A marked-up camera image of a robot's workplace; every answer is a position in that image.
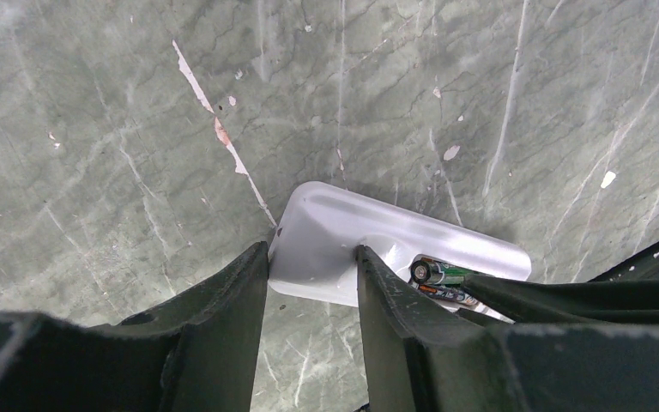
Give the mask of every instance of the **battery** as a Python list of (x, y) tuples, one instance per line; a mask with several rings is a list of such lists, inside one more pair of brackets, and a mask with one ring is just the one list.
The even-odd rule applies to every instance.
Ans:
[(464, 306), (475, 306), (479, 303), (477, 299), (475, 299), (470, 294), (463, 292), (459, 288), (443, 288), (437, 286), (419, 285), (414, 282), (411, 283), (411, 286), (418, 289), (418, 291), (431, 299), (445, 300)]
[(460, 285), (463, 276), (471, 273), (475, 272), (427, 257), (410, 265), (410, 277), (419, 285)]

